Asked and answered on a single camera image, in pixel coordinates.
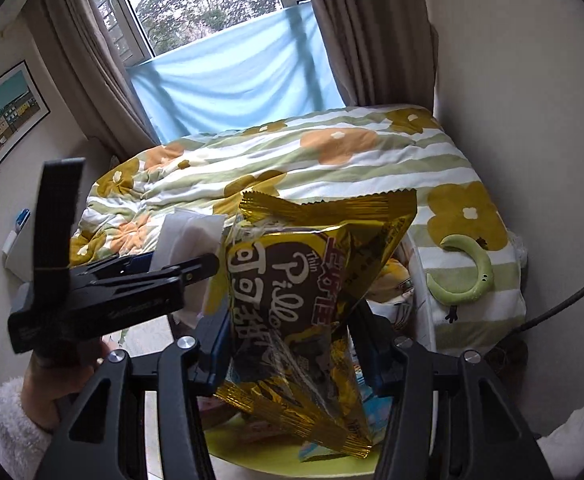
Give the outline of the left hand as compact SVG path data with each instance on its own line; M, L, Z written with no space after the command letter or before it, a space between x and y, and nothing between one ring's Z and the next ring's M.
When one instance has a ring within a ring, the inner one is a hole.
M25 415L39 428L53 431L60 424L57 402L65 396L83 390L100 363L117 344L109 339L100 341L98 358L85 366L44 367L33 353L23 377L21 405Z

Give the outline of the white fluffy sleeve forearm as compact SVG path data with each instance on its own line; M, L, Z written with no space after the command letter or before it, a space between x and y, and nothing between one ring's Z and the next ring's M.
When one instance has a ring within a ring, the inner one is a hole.
M25 414L21 403L23 378L13 378L0 387L0 463L13 479L30 480L52 441Z

